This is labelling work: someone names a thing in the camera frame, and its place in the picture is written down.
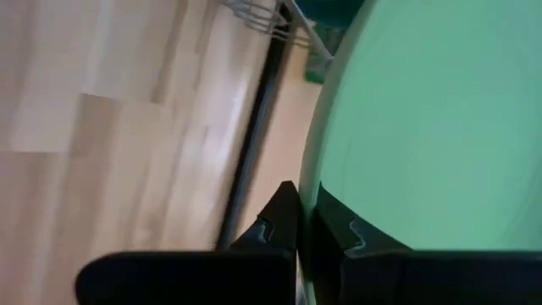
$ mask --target metal wire rack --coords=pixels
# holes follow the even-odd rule
[[[270,35],[283,41],[291,42],[299,47],[313,48],[324,59],[331,61],[333,55],[325,47],[324,43],[312,29],[311,22],[296,4],[296,0],[276,0],[274,7],[261,4],[258,0],[220,0],[230,8],[234,15],[242,19],[245,26],[264,35]],[[280,13],[279,8],[284,4],[292,14],[292,21],[286,20]],[[278,29],[277,27],[293,25],[300,26],[304,34],[297,34]]]

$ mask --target wire shelf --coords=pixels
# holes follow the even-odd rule
[[[295,0],[276,0],[274,8],[262,5],[257,0],[220,0],[220,2],[230,8],[235,17],[242,19],[246,27],[261,34],[291,42],[299,47],[313,48],[324,59],[333,60],[333,55],[314,32],[311,22],[299,9]],[[282,4],[290,10],[291,22],[279,13]],[[285,25],[294,25],[294,27],[300,25],[306,35],[298,35],[295,30],[290,33],[277,28],[277,26]]]

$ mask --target black metal bar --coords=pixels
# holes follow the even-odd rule
[[[285,5],[279,12],[286,20],[291,21],[291,14]],[[276,26],[275,29],[291,32],[291,26]],[[224,217],[218,233],[217,250],[227,249],[235,239],[246,194],[251,183],[254,167],[258,161],[260,147],[266,134],[269,117],[273,111],[274,102],[280,87],[284,63],[290,53],[291,44],[272,38],[267,57],[260,75],[260,83],[252,106],[252,112],[246,129],[245,139],[241,148],[237,168],[230,189]]]

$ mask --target green plastic seat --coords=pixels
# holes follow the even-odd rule
[[[366,1],[301,172],[413,249],[542,249],[540,0]]]

